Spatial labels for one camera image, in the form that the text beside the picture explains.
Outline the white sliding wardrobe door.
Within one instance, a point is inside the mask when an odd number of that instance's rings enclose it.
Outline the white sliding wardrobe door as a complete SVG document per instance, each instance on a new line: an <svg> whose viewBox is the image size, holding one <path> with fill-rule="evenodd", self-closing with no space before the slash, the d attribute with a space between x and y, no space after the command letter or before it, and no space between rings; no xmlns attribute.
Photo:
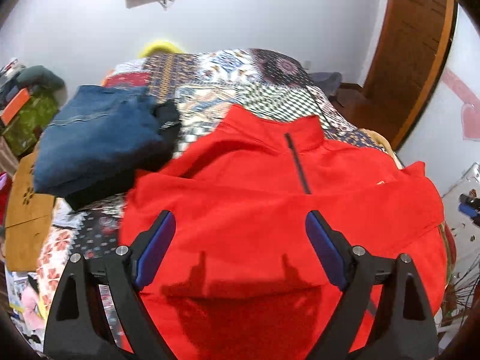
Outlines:
<svg viewBox="0 0 480 360"><path fill-rule="evenodd" d="M479 31L462 7L442 76L398 155L424 162L441 194L479 161Z"/></svg>

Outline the yellow curved bed rail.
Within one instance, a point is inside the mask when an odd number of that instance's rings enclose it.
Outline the yellow curved bed rail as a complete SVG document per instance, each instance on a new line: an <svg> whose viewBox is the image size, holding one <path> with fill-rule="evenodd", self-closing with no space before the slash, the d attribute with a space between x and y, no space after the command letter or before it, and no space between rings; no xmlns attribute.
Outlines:
<svg viewBox="0 0 480 360"><path fill-rule="evenodd" d="M153 40L145 43L142 47L140 52L138 53L138 57L146 58L151 57L157 54L183 54L184 51L179 47L176 46L174 43L170 41L164 40Z"/></svg>

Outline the folded blue jeans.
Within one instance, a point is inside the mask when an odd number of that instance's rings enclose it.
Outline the folded blue jeans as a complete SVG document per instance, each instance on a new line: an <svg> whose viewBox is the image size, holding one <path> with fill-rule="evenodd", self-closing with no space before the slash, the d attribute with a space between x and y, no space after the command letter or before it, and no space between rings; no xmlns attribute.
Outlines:
<svg viewBox="0 0 480 360"><path fill-rule="evenodd" d="M111 140L100 130L110 126L121 111L135 111L148 102L164 103L145 86L80 86L41 135L33 171L35 191L66 197L80 190L83 179L92 182L86 163L101 139Z"/></svg>

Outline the brown wooden wardrobe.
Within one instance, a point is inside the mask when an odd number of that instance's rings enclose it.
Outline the brown wooden wardrobe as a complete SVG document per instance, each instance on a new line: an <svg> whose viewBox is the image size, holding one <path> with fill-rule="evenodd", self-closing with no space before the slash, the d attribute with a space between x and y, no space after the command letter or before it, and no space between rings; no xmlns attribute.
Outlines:
<svg viewBox="0 0 480 360"><path fill-rule="evenodd" d="M421 118L446 63L455 0L387 0L373 61L362 85L334 97L341 115L385 137L398 150Z"/></svg>

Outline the red zip pullover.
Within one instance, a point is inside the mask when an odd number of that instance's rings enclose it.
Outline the red zip pullover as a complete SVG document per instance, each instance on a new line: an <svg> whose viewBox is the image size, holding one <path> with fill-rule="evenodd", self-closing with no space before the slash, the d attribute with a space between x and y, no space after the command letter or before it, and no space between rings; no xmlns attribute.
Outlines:
<svg viewBox="0 0 480 360"><path fill-rule="evenodd" d="M176 232L141 297L180 359L306 357L341 296L305 230L313 210L371 254L411 255L441 306L443 203L425 165L327 139L315 115L283 123L231 106L179 158L137 173L121 243L164 210Z"/></svg>

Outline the orange box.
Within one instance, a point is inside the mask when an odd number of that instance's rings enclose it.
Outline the orange box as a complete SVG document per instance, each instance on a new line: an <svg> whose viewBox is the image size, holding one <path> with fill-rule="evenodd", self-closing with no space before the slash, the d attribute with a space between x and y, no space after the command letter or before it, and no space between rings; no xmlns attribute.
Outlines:
<svg viewBox="0 0 480 360"><path fill-rule="evenodd" d="M1 112L2 123L7 126L28 100L30 100L29 91L27 88L22 88Z"/></svg>

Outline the patchwork patterned bedspread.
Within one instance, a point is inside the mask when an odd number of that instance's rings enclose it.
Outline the patchwork patterned bedspread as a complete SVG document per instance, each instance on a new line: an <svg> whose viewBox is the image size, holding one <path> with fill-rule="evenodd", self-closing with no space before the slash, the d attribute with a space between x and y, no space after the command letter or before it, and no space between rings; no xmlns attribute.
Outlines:
<svg viewBox="0 0 480 360"><path fill-rule="evenodd" d="M383 136L355 127L338 112L335 98L343 87L339 73L309 73L293 58L267 49L148 56L116 66L103 84L130 93L147 88L158 103L176 104L179 125L174 157L211 133L234 103L279 121L317 115L329 139L391 152ZM113 250L125 210L125 194L133 183L134 171L127 168L58 197L37 263L43 313L50 310L72 253L81 251L97 258Z"/></svg>

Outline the grey clothes pile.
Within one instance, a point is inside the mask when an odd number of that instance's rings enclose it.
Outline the grey clothes pile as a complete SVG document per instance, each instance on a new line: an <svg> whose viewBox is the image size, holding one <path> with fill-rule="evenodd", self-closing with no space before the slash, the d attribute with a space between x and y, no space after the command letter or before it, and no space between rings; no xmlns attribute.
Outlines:
<svg viewBox="0 0 480 360"><path fill-rule="evenodd" d="M56 91L64 88L65 82L46 67L42 65L26 67L17 58L13 58L1 68L2 101L14 89L20 91L31 86L41 86Z"/></svg>

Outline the green patterned cloth pile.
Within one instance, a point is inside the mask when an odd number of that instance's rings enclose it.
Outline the green patterned cloth pile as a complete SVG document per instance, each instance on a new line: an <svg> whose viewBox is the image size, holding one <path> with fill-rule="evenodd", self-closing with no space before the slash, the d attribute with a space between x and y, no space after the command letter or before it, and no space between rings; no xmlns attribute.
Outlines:
<svg viewBox="0 0 480 360"><path fill-rule="evenodd" d="M1 130L1 136L6 140L13 155L21 157L25 152L32 150L58 111L58 103L49 89L39 88L35 91Z"/></svg>

